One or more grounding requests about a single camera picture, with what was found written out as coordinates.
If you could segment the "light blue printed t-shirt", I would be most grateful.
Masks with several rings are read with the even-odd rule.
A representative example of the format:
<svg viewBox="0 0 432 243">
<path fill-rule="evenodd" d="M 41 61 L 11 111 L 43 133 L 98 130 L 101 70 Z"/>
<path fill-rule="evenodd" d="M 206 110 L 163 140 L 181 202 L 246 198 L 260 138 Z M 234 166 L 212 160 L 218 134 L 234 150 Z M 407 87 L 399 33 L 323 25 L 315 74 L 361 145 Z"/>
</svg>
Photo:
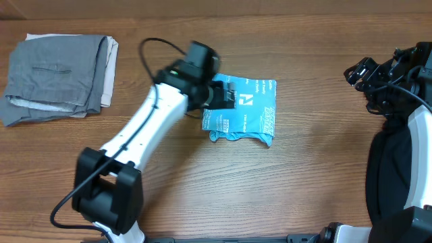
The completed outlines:
<svg viewBox="0 0 432 243">
<path fill-rule="evenodd" d="M 276 80 L 256 80 L 217 74 L 214 81 L 235 86 L 235 107 L 203 111 L 202 130 L 215 142 L 256 138 L 271 146 L 275 136 Z"/>
</svg>

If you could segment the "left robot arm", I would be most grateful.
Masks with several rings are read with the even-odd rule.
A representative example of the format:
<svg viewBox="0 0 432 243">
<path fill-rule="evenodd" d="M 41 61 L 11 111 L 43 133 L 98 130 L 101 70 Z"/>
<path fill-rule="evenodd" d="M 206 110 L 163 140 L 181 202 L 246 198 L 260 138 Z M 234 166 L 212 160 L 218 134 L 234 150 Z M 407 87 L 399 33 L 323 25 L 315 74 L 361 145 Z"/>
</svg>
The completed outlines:
<svg viewBox="0 0 432 243">
<path fill-rule="evenodd" d="M 214 49 L 191 42 L 183 58 L 149 75 L 148 96 L 121 131 L 81 152 L 68 199 L 104 242 L 145 241 L 138 226 L 142 172 L 170 128 L 189 111 L 234 108 L 234 87 L 214 80 L 220 64 Z"/>
</svg>

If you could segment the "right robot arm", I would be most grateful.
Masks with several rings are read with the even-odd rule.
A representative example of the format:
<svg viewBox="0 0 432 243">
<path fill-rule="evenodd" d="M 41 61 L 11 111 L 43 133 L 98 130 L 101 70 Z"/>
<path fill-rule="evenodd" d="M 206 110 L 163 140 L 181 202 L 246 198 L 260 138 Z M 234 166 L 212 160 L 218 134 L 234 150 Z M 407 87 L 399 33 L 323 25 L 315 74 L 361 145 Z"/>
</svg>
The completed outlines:
<svg viewBox="0 0 432 243">
<path fill-rule="evenodd" d="M 365 57 L 344 77 L 385 122 L 371 143 L 365 194 L 371 227 L 330 223 L 309 242 L 431 241 L 431 43 Z"/>
</svg>

